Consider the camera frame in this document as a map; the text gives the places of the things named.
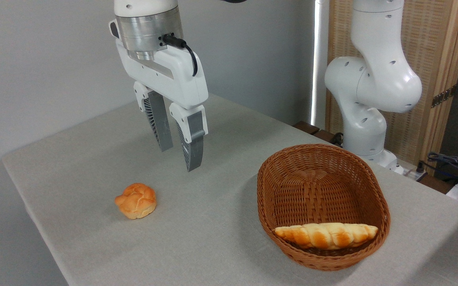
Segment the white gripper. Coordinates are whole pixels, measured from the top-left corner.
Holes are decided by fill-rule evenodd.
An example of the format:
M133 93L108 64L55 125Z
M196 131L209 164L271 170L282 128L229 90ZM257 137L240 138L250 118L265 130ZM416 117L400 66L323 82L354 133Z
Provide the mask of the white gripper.
M133 88L140 110L147 116L162 152L173 147L163 96L173 101L169 112L177 122L180 143L188 172L202 163L204 136L208 134L205 107L208 89L198 56L193 76L191 54L173 46L156 51L154 60L135 60L116 40L122 64L135 81Z

